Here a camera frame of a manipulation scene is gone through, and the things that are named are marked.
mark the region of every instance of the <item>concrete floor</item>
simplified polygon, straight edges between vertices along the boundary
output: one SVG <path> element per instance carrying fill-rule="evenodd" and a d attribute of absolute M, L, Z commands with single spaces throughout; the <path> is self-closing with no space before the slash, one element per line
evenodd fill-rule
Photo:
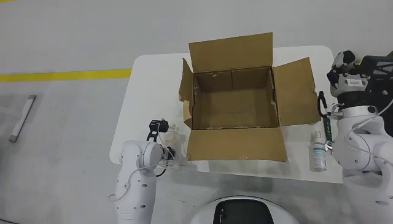
<path fill-rule="evenodd" d="M 273 31 L 274 46 L 386 55 L 392 0 L 22 0 L 0 4 L 0 73 L 131 68 L 139 55 Z M 0 105 L 37 95 L 16 144 L 0 116 L 0 218 L 21 224 L 115 223 L 120 166 L 109 160 L 128 80 L 0 83 Z M 199 172 L 158 180 L 153 223 L 186 224 L 228 195 L 272 200 L 300 223 L 355 223 L 342 185 Z"/>

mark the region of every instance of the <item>cardboard box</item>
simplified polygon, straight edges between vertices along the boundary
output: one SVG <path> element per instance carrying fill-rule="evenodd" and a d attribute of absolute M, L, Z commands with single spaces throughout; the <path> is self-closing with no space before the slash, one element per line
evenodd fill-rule
<path fill-rule="evenodd" d="M 189 160 L 286 161 L 280 126 L 321 119 L 309 59 L 273 67 L 273 33 L 189 47 L 179 89 Z"/>

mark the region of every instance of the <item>table top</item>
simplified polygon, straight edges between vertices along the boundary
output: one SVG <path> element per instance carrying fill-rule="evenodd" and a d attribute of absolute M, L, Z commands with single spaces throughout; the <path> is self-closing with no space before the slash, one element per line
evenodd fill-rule
<path fill-rule="evenodd" d="M 274 48 L 273 66 L 310 58 L 316 92 L 324 91 L 328 104 L 335 102 L 330 96 L 326 73 L 333 63 L 332 51 L 324 46 Z M 342 183 L 341 167 L 333 156 L 326 155 L 327 170 L 309 170 L 309 145 L 311 132 L 320 130 L 324 136 L 322 122 L 314 125 L 281 127 L 286 145 L 288 162 L 269 160 L 209 160 L 187 161 L 187 143 L 190 128 L 183 122 L 182 103 L 179 101 L 179 85 L 182 77 L 182 58 L 189 65 L 190 53 L 165 55 L 144 55 L 134 62 L 130 81 L 119 115 L 110 158 L 119 164 L 122 143 L 130 139 L 146 140 L 151 120 L 164 118 L 179 128 L 181 142 L 176 151 L 181 153 L 179 169 L 201 172 L 216 172 L 243 176 L 259 176 L 281 179 L 308 180 L 316 182 Z M 332 121 L 333 137 L 337 135 L 335 121 Z"/>

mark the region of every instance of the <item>white bottle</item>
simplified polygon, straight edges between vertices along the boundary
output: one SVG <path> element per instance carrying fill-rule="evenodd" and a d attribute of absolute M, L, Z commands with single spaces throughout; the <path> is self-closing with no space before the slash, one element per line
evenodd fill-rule
<path fill-rule="evenodd" d="M 178 132 L 179 132 L 179 128 L 176 127 L 175 124 L 173 124 L 173 123 L 169 124 L 168 131 L 166 132 L 165 137 L 164 137 L 164 142 L 167 147 L 171 147 L 172 149 L 176 149 L 175 146 L 176 146 L 176 142 L 178 140 L 178 138 L 177 138 Z"/>
<path fill-rule="evenodd" d="M 309 150 L 310 170 L 326 171 L 325 143 L 322 141 L 321 132 L 311 133 L 311 145 Z"/>

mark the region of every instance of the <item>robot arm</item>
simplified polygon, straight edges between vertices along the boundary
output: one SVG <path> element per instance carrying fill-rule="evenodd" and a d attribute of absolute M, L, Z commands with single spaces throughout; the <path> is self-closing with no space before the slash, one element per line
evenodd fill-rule
<path fill-rule="evenodd" d="M 167 132 L 168 122 L 153 120 L 148 141 L 126 141 L 119 160 L 122 168 L 116 192 L 110 198 L 116 204 L 118 224 L 150 224 L 155 202 L 157 178 L 154 169 L 171 152 L 156 143 L 159 132 Z"/>
<path fill-rule="evenodd" d="M 385 120 L 391 119 L 393 100 L 389 97 L 386 105 L 390 90 L 379 89 L 391 87 L 392 74 L 391 55 L 359 61 L 350 51 L 340 53 L 327 74 L 340 104 L 338 112 L 330 113 L 338 120 L 333 155 L 343 167 L 343 183 L 361 223 L 393 223 L 393 137 L 380 116 L 388 111 Z"/>

